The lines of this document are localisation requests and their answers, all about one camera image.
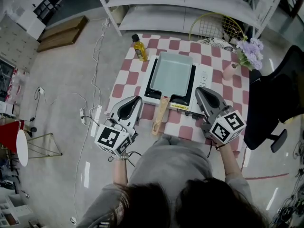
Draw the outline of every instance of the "red chair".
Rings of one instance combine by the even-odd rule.
[[[15,121],[0,126],[0,143],[14,153],[17,153],[16,139],[20,129],[24,128],[24,121]]]

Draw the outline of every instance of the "wooden handle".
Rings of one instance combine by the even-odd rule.
[[[160,104],[158,106],[158,112],[156,115],[156,119],[153,123],[153,127],[152,127],[152,134],[153,135],[157,135],[159,128],[161,126],[162,123],[162,118],[163,115],[165,114],[165,111],[167,109],[168,103],[170,101],[170,97],[166,97],[166,96],[161,96],[161,100],[160,100]]]

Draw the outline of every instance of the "vase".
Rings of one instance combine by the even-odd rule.
[[[225,80],[230,80],[234,73],[236,72],[238,67],[237,63],[231,62],[228,67],[225,68],[225,70],[223,71],[223,79]]]

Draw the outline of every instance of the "dark hair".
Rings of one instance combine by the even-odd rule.
[[[225,182],[207,178],[189,180],[176,202],[181,228],[267,228],[266,218],[246,198]]]
[[[168,228],[170,209],[166,194],[158,183],[120,187],[123,194],[122,217],[113,211],[111,228]]]

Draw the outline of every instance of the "bottle cap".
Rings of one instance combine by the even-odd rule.
[[[139,37],[137,34],[132,35],[133,42],[139,41]]]

